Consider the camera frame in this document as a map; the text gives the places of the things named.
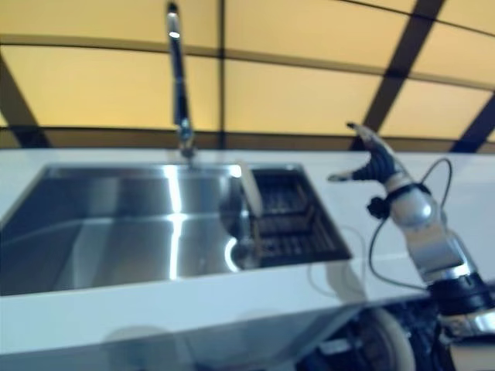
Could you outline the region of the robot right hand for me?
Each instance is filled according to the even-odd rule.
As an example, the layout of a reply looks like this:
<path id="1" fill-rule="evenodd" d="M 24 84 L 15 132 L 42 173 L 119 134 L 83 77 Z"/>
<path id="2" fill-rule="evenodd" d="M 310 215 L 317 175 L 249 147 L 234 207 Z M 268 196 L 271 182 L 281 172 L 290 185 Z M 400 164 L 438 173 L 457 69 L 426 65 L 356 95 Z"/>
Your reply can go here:
<path id="1" fill-rule="evenodd" d="M 359 168 L 328 175 L 328 182 L 376 181 L 387 193 L 414 183 L 394 150 L 375 131 L 354 122 L 347 122 L 346 126 L 357 134 L 370 158 Z"/>

